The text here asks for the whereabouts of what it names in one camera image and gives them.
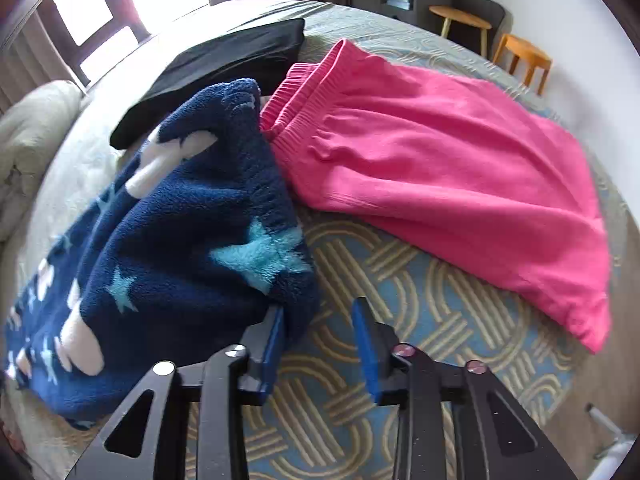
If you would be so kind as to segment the folded beige duvet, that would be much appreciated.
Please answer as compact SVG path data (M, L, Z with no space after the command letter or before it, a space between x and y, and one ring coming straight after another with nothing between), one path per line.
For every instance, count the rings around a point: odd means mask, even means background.
M77 84L55 80L1 117L1 239L8 240L35 199L44 174L81 110Z

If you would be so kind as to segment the dark grey chair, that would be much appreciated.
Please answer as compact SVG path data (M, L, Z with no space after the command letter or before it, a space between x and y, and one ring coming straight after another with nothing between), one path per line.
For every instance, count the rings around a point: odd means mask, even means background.
M487 32L487 52L491 51L500 26L506 17L506 10L499 3L492 0L451 0L451 6L457 10L473 14L491 24ZM459 22L452 22L448 39L480 54L480 29Z

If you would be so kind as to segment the navy star fleece pants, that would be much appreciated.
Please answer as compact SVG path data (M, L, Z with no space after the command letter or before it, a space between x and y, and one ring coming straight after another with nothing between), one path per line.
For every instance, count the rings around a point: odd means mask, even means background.
M254 80L213 84L154 129L9 310L6 378L88 425L154 364L204 361L271 307L296 341L319 293L259 104Z

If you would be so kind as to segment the black folded garment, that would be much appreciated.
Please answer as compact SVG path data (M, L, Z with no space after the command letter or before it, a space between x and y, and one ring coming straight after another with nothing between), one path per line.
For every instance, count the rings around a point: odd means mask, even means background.
M270 96L297 62L305 21L293 18L251 27L202 42L177 55L140 100L126 111L110 137L126 150L192 96L212 84L250 78Z

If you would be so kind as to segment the patterned blue bedspread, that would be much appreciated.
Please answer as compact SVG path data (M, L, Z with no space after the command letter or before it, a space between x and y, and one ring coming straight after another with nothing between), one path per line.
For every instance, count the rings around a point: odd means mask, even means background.
M127 154L108 137L128 108L179 53L232 30L302 18L300 57L318 62L337 40L390 62L478 77L521 104L544 104L503 70L431 32L329 3L245 0L197 10L164 29L110 70L42 181L32 211L2 252L1 304L11 307L40 259L114 179ZM244 408L248 471L254 479L387 479L393 471L396 414L367 392L349 321L352 300L368 298L398 336L439 361L487 362L564 455L560 431L578 420L587 439L585 378L601 362L564 330L510 292L344 216L301 209L322 291L304 338L282 359L273 394Z

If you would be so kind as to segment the wooden stool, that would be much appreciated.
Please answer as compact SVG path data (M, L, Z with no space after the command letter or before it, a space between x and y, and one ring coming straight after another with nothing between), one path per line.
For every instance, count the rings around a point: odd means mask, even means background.
M537 94L542 96L544 87L552 67L552 58L544 53L543 50L537 48L531 42L512 34L503 34L499 40L498 47L491 62L497 65L503 53L510 52L512 54L511 64L508 73L513 75L518 62L524 61L527 65L524 84L529 87L533 81L536 70L542 70L542 75L538 84Z

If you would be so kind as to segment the round wooden side table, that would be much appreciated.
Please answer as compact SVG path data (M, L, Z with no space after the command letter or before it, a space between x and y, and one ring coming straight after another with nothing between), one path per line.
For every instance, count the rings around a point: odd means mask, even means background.
M429 6L428 10L431 14L444 19L442 30L440 31L442 38L448 37L452 22L478 29L480 31L480 56L483 58L488 57L488 32L492 29L492 25L488 21L451 6Z

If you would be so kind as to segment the window with dark frame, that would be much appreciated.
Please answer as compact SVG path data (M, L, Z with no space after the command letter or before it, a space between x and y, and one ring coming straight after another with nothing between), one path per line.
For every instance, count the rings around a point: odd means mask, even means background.
M169 23L208 0L43 0L38 13L80 82L95 84Z

